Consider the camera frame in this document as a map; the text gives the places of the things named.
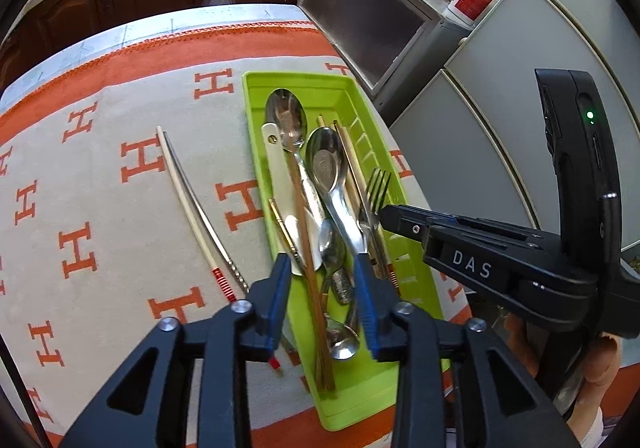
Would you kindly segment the person's right hand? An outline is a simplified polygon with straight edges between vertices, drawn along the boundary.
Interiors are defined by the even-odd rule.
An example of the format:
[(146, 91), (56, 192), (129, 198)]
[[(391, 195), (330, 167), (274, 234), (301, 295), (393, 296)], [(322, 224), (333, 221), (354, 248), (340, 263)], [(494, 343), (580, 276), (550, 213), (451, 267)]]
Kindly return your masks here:
[[(532, 376), (538, 371), (538, 359), (527, 340), (524, 321), (513, 314), (506, 315), (504, 327), (509, 332), (508, 345)], [(590, 347), (582, 360), (585, 382), (577, 395), (573, 414), (567, 426), (582, 447), (597, 447), (603, 432), (602, 399), (612, 385), (622, 359), (622, 340), (615, 335), (603, 335)]]

